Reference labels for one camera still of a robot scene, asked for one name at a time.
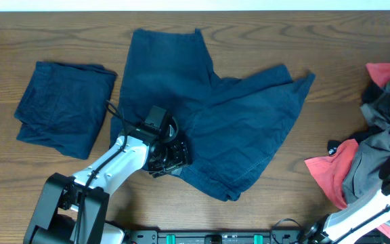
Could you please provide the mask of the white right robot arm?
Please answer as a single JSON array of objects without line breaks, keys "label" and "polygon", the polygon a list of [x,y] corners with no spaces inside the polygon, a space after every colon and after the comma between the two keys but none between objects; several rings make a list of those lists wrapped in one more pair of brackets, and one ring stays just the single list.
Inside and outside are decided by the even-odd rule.
[{"label": "white right robot arm", "polygon": [[327,215],[299,235],[299,243],[355,243],[390,220],[390,157],[381,165],[382,180],[363,197],[337,213]]}]

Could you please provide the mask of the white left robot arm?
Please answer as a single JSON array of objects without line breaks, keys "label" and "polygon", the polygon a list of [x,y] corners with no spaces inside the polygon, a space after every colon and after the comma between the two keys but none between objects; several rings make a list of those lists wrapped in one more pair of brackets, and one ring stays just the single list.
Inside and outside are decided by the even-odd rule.
[{"label": "white left robot arm", "polygon": [[89,167],[47,179],[23,241],[124,243],[125,231],[106,221],[113,193],[138,170],[158,178],[189,163],[174,117],[150,115],[138,126],[126,125],[109,151]]}]

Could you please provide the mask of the navy blue shorts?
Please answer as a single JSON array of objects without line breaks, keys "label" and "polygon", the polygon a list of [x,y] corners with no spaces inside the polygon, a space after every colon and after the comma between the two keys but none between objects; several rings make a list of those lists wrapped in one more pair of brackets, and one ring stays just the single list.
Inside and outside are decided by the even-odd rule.
[{"label": "navy blue shorts", "polygon": [[219,77],[199,30],[133,33],[118,107],[143,121],[168,110],[192,162],[173,172],[220,201],[237,201],[263,173],[299,117],[315,79],[293,79],[285,65],[249,77]]},{"label": "navy blue shorts", "polygon": [[99,64],[37,62],[14,113],[22,124],[17,139],[87,159],[116,78]]}]

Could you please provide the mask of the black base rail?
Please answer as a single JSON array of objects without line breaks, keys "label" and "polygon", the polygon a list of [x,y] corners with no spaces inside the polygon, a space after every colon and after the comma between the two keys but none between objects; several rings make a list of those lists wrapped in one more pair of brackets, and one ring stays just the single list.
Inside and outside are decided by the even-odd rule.
[{"label": "black base rail", "polygon": [[304,228],[294,220],[281,220],[269,230],[165,231],[128,230],[123,244],[295,244],[309,243]]}]

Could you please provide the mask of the folded navy blue shorts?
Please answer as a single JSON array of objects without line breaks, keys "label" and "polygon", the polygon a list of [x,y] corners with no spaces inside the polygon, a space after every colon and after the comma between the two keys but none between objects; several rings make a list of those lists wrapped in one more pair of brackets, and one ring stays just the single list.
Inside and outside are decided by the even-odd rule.
[{"label": "folded navy blue shorts", "polygon": [[37,62],[14,113],[22,124],[17,139],[87,159],[116,78],[99,64]]}]

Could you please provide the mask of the black garment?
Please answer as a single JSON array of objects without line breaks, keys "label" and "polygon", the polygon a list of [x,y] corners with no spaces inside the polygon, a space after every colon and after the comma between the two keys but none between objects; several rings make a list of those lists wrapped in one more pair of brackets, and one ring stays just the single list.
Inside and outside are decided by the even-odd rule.
[{"label": "black garment", "polygon": [[[383,90],[374,82],[371,82],[369,86],[364,90],[362,94],[362,102],[364,104],[374,102],[381,94]],[[369,125],[364,131],[357,131],[351,134],[347,140],[354,139],[358,144],[364,141],[366,138],[382,132],[382,129],[377,125]],[[329,140],[327,143],[327,151],[329,156],[333,156],[337,152],[337,148],[341,145],[342,141]]]}]

